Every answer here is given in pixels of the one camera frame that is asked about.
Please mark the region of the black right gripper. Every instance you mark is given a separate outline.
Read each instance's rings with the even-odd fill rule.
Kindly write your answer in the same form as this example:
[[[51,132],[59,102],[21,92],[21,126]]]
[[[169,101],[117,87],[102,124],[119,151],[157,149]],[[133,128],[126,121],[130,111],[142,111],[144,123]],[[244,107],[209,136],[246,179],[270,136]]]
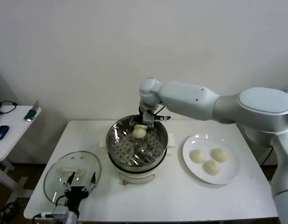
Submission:
[[[133,117],[130,120],[130,126],[135,126],[136,125],[136,121],[139,124],[146,124],[146,112],[143,112],[143,108],[140,107],[140,106],[138,108],[138,112],[139,112],[139,115],[137,117],[137,120],[135,120],[135,118]],[[148,128],[153,129],[155,127],[155,122],[149,123],[147,126],[148,126]]]

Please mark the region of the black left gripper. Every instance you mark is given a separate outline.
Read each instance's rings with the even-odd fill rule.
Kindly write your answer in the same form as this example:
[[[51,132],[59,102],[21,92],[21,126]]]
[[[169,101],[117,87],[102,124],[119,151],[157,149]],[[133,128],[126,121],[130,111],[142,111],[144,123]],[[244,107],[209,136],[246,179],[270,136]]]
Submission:
[[[85,188],[82,186],[71,187],[72,181],[75,177],[75,172],[73,172],[67,182],[63,184],[64,186],[64,195],[67,198],[65,205],[68,208],[79,208],[81,201],[89,196],[88,192],[91,192],[96,186],[96,172],[93,173],[90,184]]]

